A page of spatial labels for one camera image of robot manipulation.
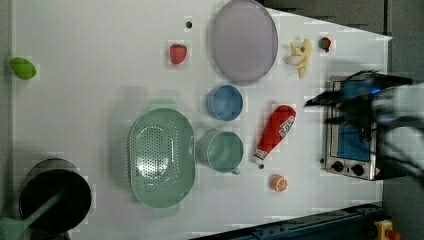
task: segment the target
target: blue object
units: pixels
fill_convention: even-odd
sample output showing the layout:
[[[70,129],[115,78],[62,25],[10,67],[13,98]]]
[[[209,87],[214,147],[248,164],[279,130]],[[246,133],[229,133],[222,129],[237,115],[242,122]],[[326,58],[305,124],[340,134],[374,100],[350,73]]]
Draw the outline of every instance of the blue object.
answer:
[[[206,108],[212,117],[232,121],[243,109],[243,97],[239,90],[231,85],[217,87],[208,94]]]
[[[366,81],[342,82],[342,90],[346,98],[355,98],[362,94],[379,92],[379,89],[374,88],[372,84]],[[339,125],[337,157],[369,162],[370,149],[370,142],[360,142],[358,128],[351,125]]]

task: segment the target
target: oven knob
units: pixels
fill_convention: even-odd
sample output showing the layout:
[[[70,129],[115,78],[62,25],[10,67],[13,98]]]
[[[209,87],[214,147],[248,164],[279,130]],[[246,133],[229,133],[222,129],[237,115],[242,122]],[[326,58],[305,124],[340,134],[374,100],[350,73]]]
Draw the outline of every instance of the oven knob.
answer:
[[[331,165],[332,168],[334,168],[334,170],[336,170],[336,172],[341,172],[343,171],[343,163],[336,161],[333,165]]]
[[[364,168],[361,165],[355,165],[351,169],[356,176],[364,174]]]

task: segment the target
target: green colander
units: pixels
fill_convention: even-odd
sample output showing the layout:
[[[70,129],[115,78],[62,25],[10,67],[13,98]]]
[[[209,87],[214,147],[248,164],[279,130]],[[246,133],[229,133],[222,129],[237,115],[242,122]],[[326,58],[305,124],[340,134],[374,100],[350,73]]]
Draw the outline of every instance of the green colander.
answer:
[[[130,181],[137,198],[152,208],[176,205],[194,183],[194,131],[171,100],[155,100],[129,138]]]

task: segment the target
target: green lime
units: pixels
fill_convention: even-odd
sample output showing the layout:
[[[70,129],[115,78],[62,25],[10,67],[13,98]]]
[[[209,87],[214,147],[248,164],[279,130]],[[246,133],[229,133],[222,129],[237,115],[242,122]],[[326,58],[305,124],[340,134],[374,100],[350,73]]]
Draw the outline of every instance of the green lime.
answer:
[[[37,71],[35,70],[34,64],[25,58],[13,58],[10,61],[10,67],[18,78],[23,80],[29,80],[35,76]]]

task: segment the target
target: purple plate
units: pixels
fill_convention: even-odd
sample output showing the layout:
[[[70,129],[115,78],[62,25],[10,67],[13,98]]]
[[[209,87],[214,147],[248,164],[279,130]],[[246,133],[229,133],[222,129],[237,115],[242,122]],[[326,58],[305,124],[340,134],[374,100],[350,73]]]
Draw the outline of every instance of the purple plate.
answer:
[[[255,81],[274,64],[278,36],[268,11],[253,0],[233,0],[218,13],[212,52],[223,73],[234,81]]]

